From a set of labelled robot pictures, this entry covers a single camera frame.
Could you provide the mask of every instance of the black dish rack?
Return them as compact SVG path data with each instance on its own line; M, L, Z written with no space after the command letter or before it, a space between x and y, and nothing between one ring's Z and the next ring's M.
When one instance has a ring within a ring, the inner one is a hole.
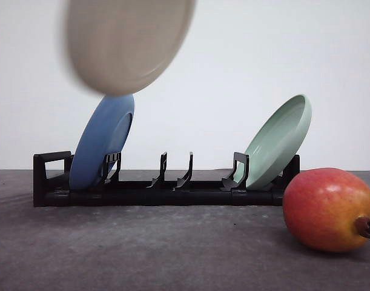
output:
M159 176L152 181L121 181L121 152L105 155L102 163L101 181L85 190L70 190L69 173L73 160L71 152L55 152L34 155L33 158L33 204L45 206L190 206L190 205L271 205L281 206L283 192L288 183L300 171L300 157L295 155L263 190L247 190L245 181L249 175L249 156L234 153L233 169L220 181L192 181L193 153L190 152L189 168L177 181L165 180L167 153L160 156ZM64 173L47 178L46 162L64 160ZM239 182L233 180L237 163L244 166ZM109 165L117 169L109 175Z

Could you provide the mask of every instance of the light green plate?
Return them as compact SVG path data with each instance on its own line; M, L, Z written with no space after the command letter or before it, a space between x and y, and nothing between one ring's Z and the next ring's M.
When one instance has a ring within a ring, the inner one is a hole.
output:
M310 122L311 105L303 95L292 97L267 120L245 151L249 155L247 189L260 190L283 171L302 144ZM236 182L243 171L239 163Z

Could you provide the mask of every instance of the gray surface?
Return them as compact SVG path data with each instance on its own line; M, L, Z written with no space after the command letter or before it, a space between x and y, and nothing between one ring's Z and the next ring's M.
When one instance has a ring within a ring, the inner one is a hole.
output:
M34 209L32 172L0 171L0 290L45 289L370 290L370 242L309 250L271 206Z

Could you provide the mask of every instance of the plate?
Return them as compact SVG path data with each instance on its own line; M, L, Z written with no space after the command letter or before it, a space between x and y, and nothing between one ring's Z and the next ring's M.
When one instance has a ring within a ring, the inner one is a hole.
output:
M70 0L67 48L91 88L120 96L151 84L182 45L195 0Z
M264 188L283 171L301 146L310 122L310 101L303 95L292 97L267 120L245 151L249 155L248 190ZM236 182L243 171L239 163Z
M101 180L104 156L122 151L133 115L133 95L106 96L102 99L85 127L74 154L69 176L72 190L89 188Z

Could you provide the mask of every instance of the white backdrop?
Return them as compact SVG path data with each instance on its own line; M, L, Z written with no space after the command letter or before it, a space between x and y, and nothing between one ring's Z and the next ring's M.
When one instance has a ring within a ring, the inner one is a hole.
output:
M74 76L65 0L0 0L0 169L75 151L101 94ZM370 1L200 0L174 61L137 92L125 169L231 167L290 97L312 103L303 169L370 170ZM50 168L60 168L50 164Z

